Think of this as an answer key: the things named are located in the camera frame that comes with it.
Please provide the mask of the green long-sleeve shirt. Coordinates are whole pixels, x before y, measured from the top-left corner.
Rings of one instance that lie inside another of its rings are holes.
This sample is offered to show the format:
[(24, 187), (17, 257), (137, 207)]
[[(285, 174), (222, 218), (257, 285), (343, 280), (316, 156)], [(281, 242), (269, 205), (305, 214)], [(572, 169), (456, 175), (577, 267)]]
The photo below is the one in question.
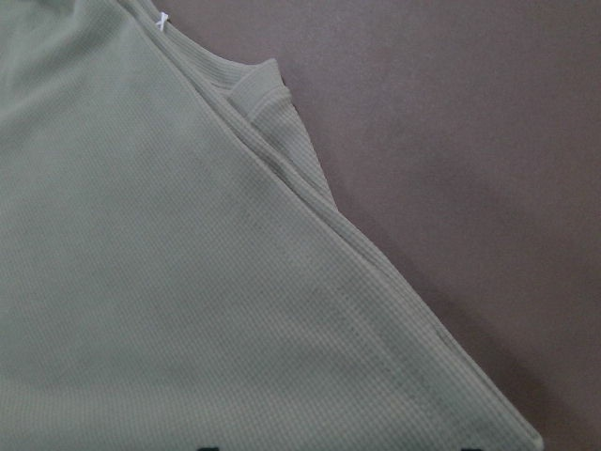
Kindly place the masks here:
[(5, 450), (540, 450), (336, 207), (277, 63), (1, 5)]

